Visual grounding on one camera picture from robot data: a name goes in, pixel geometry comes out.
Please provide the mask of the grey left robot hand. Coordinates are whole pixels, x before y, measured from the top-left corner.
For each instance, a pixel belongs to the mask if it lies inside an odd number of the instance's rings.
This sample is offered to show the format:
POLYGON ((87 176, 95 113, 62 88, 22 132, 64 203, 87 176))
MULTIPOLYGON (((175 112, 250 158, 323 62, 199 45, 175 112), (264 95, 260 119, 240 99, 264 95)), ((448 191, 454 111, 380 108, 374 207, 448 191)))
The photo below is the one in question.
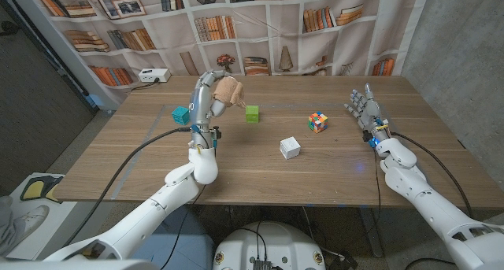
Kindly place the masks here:
POLYGON ((209 130, 211 117, 219 117, 224 113, 225 104, 212 97, 210 88, 218 80, 230 75, 224 70, 210 70, 198 78, 188 108, 191 123, 197 125, 201 131, 209 130))

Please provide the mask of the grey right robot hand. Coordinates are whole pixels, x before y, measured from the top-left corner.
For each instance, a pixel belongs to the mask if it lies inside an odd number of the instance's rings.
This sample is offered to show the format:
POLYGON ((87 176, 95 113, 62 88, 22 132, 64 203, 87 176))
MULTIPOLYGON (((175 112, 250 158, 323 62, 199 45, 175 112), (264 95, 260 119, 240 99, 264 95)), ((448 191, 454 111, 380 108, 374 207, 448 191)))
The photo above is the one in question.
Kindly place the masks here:
POLYGON ((371 139, 381 142, 390 138, 387 120, 381 118, 380 106, 374 99, 369 83, 365 85, 364 94, 353 89, 350 100, 351 104, 345 104, 344 107, 356 118, 366 142, 371 139))

